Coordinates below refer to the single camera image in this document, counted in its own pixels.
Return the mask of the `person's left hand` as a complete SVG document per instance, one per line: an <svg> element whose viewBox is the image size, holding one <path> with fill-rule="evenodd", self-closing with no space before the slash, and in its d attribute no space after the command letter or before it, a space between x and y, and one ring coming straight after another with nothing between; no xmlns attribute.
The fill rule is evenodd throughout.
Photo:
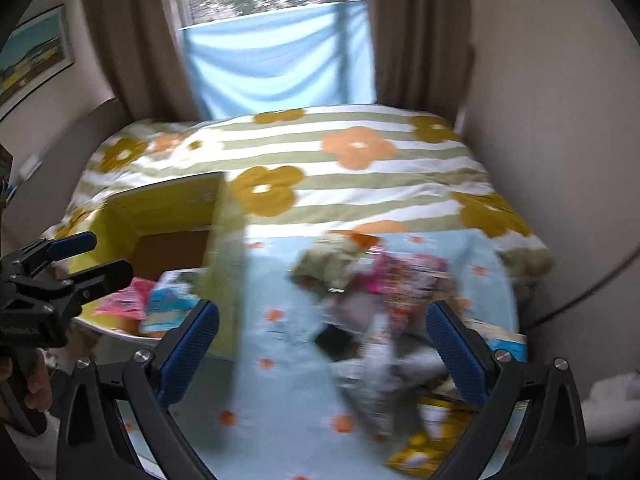
<svg viewBox="0 0 640 480"><path fill-rule="evenodd" d="M35 365L27 379L28 393L25 396L25 404L28 408L32 408L38 412L50 410L52 405L52 389L46 363L40 350L35 350ZM12 375L12 363L9 358L1 358L0 361L1 381L4 382ZM11 420L10 410L6 407L6 402L1 399L1 421L9 422Z"/></svg>

